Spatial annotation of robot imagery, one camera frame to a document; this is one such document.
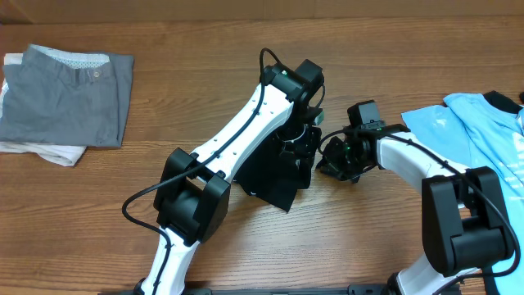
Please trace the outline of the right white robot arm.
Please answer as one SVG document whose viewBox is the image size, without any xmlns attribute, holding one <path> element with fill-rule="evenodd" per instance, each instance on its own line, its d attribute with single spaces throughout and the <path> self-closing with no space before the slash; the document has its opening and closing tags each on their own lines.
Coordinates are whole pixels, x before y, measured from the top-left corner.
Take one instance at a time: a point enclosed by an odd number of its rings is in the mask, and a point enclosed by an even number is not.
<svg viewBox="0 0 524 295">
<path fill-rule="evenodd" d="M 498 175 L 432 151 L 404 125 L 388 125 L 373 100 L 347 110 L 350 123 L 318 144 L 318 170 L 358 182 L 377 167 L 395 172 L 422 197 L 424 253 L 386 283 L 351 285 L 350 294 L 459 294 L 466 279 L 513 273 L 521 248 L 509 224 Z"/>
</svg>

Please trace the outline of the black polo shirt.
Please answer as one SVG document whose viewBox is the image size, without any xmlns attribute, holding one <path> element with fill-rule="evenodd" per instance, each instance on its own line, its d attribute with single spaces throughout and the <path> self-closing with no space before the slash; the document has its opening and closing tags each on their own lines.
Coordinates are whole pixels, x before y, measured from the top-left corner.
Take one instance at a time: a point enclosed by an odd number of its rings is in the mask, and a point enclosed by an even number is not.
<svg viewBox="0 0 524 295">
<path fill-rule="evenodd" d="M 314 157 L 282 149 L 282 142 L 268 137 L 242 164 L 233 180 L 248 195 L 289 212 L 299 189 L 310 186 Z"/>
</svg>

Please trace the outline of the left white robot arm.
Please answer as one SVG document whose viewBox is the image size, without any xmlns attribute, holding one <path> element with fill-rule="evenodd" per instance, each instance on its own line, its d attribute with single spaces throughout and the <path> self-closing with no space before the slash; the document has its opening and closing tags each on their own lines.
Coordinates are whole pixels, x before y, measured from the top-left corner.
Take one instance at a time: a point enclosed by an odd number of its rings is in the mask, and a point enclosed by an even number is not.
<svg viewBox="0 0 524 295">
<path fill-rule="evenodd" d="M 324 86 L 320 66 L 295 70 L 278 62 L 250 101 L 208 142 L 167 158 L 153 202 L 160 240 L 150 274 L 135 294 L 180 294 L 197 247 L 228 213 L 232 184 L 284 211 L 307 189 L 321 130 L 321 107 L 309 105 Z"/>
</svg>

